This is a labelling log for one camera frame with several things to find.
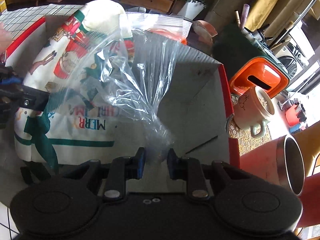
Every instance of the mug handle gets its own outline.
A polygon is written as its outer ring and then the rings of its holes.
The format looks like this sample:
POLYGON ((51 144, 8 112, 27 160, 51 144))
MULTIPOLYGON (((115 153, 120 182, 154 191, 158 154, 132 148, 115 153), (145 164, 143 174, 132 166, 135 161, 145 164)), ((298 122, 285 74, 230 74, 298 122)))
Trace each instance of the mug handle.
POLYGON ((255 124, 253 126, 250 126, 251 137, 253 139, 259 139, 259 138, 261 138, 262 136, 264 136, 266 134, 266 127, 265 127, 266 121, 265 120, 261 121, 261 123, 260 123, 261 131, 258 134, 256 134, 258 125, 259 124, 255 124))

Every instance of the orange container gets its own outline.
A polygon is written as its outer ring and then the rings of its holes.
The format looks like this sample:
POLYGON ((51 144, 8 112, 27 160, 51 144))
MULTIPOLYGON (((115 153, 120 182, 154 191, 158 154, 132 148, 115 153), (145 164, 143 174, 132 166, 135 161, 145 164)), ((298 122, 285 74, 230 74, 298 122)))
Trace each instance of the orange container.
POLYGON ((263 88, 270 98, 275 97, 288 85, 288 78, 270 61, 256 57, 247 62, 230 80, 230 91, 244 94, 250 87, 263 88))
POLYGON ((299 198, 302 202, 303 211, 297 227, 320 224, 320 173, 305 178, 303 191, 299 198))
POLYGON ((297 117, 298 113, 296 113, 295 111, 295 107, 296 105, 293 105, 285 112, 285 117, 290 127, 293 127, 296 124, 300 123, 299 118, 297 117))

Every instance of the red container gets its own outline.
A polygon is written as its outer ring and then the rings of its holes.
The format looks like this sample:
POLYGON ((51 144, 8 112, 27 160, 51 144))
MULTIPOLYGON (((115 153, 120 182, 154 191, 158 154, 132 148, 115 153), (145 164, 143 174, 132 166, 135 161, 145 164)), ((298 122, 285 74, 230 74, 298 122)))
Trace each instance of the red container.
POLYGON ((293 105, 285 112, 285 117, 290 127, 293 127, 296 124, 300 123, 299 118, 297 117, 298 113, 296 113, 295 111, 295 107, 296 105, 293 105))
POLYGON ((320 173, 306 177, 299 197, 303 211, 297 227, 309 227, 320 224, 320 173))

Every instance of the screw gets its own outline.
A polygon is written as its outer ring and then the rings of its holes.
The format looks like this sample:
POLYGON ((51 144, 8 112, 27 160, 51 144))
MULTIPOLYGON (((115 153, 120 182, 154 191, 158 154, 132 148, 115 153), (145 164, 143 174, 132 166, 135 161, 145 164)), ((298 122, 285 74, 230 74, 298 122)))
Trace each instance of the screw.
POLYGON ((150 199, 145 199, 145 200, 143 200, 143 203, 146 205, 149 205, 152 203, 152 201, 150 199))
POLYGON ((196 198, 205 198, 209 196, 208 192, 203 189, 197 189, 192 192, 192 195, 196 198))
POLYGON ((114 189, 107 190, 104 195, 108 198, 118 198, 120 197, 120 192, 114 189))
POLYGON ((161 199, 160 199, 160 198, 155 197, 155 198, 153 198, 153 199, 152 199, 152 201, 153 201, 153 202, 155 202, 155 203, 157 203, 157 202, 160 202, 160 201, 161 201, 161 199))

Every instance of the doily placemat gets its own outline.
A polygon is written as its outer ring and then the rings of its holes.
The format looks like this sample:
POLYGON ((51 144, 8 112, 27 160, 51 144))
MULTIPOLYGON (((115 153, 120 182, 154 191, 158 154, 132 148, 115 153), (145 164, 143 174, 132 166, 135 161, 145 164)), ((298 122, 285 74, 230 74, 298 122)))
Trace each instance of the doily placemat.
MULTIPOLYGON (((235 94, 231 94, 231 101, 233 105, 235 105, 238 102, 239 97, 235 94)), ((259 139, 253 139, 251 137, 250 130, 243 131, 241 130, 235 123, 234 120, 231 120, 229 124, 229 136, 231 138, 237 138, 238 144, 239 144, 239 153, 240 156, 250 152, 251 150, 259 147, 260 145, 267 143, 271 141, 270 131, 268 126, 266 126, 266 134, 259 138, 259 139)))

